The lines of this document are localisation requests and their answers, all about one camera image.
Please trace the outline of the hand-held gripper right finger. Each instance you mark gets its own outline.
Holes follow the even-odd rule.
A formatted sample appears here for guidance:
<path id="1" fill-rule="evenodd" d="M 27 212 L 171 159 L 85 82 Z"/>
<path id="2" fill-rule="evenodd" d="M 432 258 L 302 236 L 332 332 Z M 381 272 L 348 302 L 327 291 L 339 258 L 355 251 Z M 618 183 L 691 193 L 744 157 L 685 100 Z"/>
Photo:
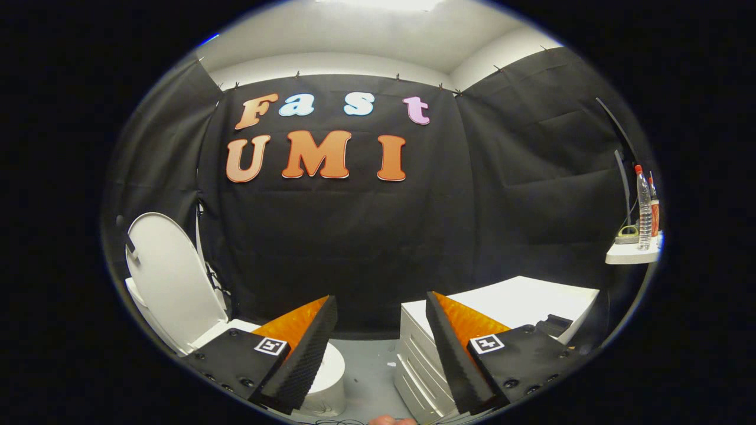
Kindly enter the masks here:
<path id="1" fill-rule="evenodd" d="M 435 291 L 426 294 L 425 314 L 461 413 L 480 414 L 517 403 L 588 360 L 558 341 L 556 331 L 564 331 L 569 321 L 557 316 L 511 328 Z"/>

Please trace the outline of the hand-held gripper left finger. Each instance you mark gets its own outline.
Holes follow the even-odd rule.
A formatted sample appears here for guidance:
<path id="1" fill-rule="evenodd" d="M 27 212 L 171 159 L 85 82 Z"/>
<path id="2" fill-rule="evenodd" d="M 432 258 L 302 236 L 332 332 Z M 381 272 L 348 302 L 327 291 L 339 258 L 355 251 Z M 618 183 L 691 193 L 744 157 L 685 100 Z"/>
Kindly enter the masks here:
<path id="1" fill-rule="evenodd" d="M 337 299 L 324 296 L 254 331 L 230 326 L 181 361 L 249 403 L 291 414 L 316 379 L 337 318 Z"/>

